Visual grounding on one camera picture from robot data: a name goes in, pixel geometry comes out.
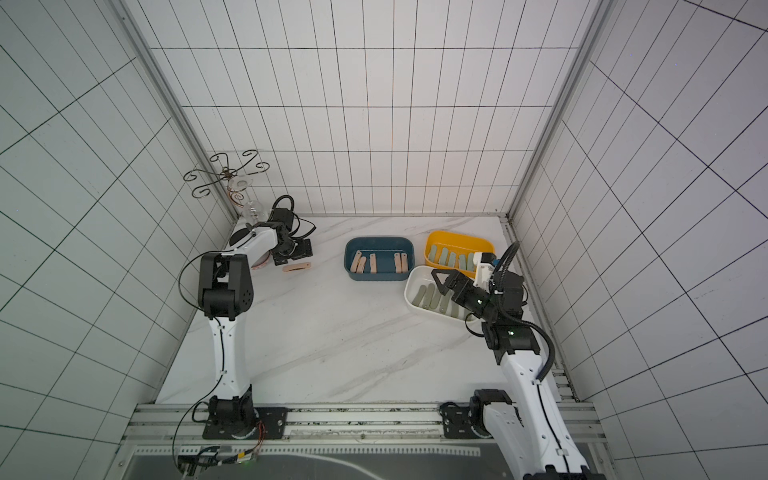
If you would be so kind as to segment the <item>dark teal storage box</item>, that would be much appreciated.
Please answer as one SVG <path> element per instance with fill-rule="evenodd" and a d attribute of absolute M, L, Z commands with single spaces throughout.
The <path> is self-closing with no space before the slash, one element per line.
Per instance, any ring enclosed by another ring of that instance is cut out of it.
<path fill-rule="evenodd" d="M 351 273 L 350 265 L 355 253 L 360 250 L 367 258 L 362 274 Z M 409 272 L 395 273 L 394 253 L 405 252 L 408 255 Z M 371 274 L 369 256 L 377 256 L 377 273 Z M 363 236 L 349 240 L 344 251 L 344 268 L 348 276 L 355 281 L 404 281 L 410 275 L 414 264 L 414 248 L 410 240 L 398 236 Z"/>

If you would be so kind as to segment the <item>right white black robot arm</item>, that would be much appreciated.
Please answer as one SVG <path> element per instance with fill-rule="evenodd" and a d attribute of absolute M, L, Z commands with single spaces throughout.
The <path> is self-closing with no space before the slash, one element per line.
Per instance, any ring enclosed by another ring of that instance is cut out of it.
<path fill-rule="evenodd" d="M 501 368 L 504 390 L 477 390 L 469 402 L 473 428 L 491 437 L 515 479 L 603 479 L 579 451 L 546 385 L 554 343 L 523 319 L 524 280 L 495 272 L 476 286 L 458 270 L 434 269 L 440 293 L 481 321 L 482 336 Z"/>

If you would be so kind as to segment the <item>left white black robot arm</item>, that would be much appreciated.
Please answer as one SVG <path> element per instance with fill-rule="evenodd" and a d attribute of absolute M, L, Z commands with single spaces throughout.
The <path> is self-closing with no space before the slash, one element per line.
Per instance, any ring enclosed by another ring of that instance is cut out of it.
<path fill-rule="evenodd" d="M 197 309 L 211 329 L 217 376 L 202 398 L 208 408 L 207 440 L 258 435 L 259 416 L 245 367 L 244 327 L 255 299 L 252 268 L 269 260 L 280 266 L 310 257 L 309 235 L 300 235 L 299 228 L 292 207 L 274 205 L 264 221 L 241 217 L 223 249 L 198 257 Z"/>

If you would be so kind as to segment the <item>yellow storage box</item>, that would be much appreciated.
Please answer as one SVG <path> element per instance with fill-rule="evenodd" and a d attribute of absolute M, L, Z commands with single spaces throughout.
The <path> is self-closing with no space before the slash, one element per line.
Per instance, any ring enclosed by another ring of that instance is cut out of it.
<path fill-rule="evenodd" d="M 427 259 L 430 251 L 430 247 L 432 245 L 437 246 L 437 257 L 436 257 L 435 263 L 429 262 Z M 439 257 L 443 248 L 446 248 L 449 250 L 446 266 L 442 266 L 439 264 Z M 449 255 L 451 252 L 455 252 L 457 255 L 456 268 L 450 268 L 448 266 Z M 455 233 L 455 232 L 449 232 L 449 231 L 434 231 L 427 238 L 424 257 L 425 257 L 426 264 L 428 266 L 431 266 L 434 268 L 457 269 L 457 270 L 460 270 L 465 275 L 467 275 L 468 277 L 474 278 L 476 268 L 475 268 L 475 271 L 467 271 L 468 255 L 471 255 L 473 253 L 475 254 L 475 253 L 494 253 L 494 252 L 495 252 L 494 246 L 485 239 L 470 236 L 470 235 Z M 466 270 L 461 270 L 459 267 L 460 255 L 464 255 L 466 257 Z"/>

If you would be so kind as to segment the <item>white storage box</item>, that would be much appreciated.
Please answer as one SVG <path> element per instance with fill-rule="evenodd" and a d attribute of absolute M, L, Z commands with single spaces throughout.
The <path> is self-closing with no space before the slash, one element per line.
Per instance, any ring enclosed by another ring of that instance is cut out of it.
<path fill-rule="evenodd" d="M 417 315 L 435 320 L 478 324 L 479 320 L 469 315 L 469 311 L 455 303 L 451 296 L 441 294 L 432 276 L 433 268 L 415 267 L 407 281 L 404 291 L 406 306 Z"/>

